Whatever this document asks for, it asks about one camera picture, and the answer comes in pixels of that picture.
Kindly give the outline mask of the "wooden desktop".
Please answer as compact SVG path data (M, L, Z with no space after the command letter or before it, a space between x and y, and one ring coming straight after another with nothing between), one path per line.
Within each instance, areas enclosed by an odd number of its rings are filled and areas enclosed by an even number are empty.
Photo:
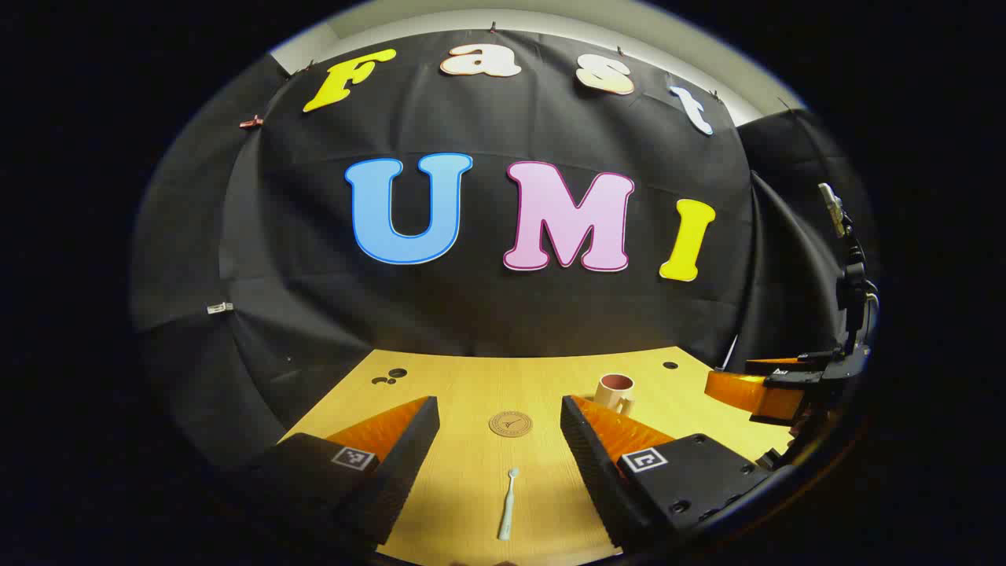
M674 438L707 433L754 460L784 451L789 430L704 393L709 368L678 347L592 357L437 357L370 352L294 426L326 437L434 395L439 432L387 544L378 553L420 566L575 566L621 553L593 508L560 429L564 395L593 395L599 379L635 382L631 415ZM495 435L502 411L531 416L520 438ZM497 538L508 470L518 467L509 541Z

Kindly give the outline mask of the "black backdrop cloth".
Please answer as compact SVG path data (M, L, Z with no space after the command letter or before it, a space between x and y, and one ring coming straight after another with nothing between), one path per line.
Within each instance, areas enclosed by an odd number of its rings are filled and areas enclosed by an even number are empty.
M181 430L239 465L374 350L676 345L729 370L830 350L845 248L821 182L875 277L865 183L804 108L739 125L671 69L518 30L396 37L288 78L264 57L153 175L130 311Z

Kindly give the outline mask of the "pale green toothbrush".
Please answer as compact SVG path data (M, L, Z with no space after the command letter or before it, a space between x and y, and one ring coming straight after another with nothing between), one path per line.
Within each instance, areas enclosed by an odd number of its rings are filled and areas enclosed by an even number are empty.
M515 505L515 480L519 475L518 467L508 470L508 487L504 498L503 512L500 519L497 538L500 541L509 541L512 533L512 517Z

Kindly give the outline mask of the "beige cup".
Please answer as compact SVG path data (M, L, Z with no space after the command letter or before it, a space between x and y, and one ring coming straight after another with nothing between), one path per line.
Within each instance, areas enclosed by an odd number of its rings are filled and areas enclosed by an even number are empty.
M621 373L607 373L600 377L593 401L604 408L628 416L635 405L633 387L635 382L632 377Z

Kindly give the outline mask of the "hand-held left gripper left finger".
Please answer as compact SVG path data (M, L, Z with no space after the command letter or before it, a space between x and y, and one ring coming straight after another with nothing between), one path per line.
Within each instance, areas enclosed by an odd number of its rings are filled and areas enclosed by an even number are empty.
M433 395L322 438L292 434L229 470L238 501L297 543L374 551L389 537L439 432Z

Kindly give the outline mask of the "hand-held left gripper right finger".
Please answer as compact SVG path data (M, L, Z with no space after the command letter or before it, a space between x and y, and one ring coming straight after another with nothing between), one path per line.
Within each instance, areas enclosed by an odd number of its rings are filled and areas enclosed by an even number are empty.
M608 538L625 551L695 537L769 477L708 435L672 439L578 395L563 397L560 427Z

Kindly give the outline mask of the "round wooden coaster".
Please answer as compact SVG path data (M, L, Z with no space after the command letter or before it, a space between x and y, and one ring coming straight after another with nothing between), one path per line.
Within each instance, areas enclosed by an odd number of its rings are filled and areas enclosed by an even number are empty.
M488 426L495 435L500 437L520 438L531 433L533 420L524 412L508 410L492 416L488 421Z

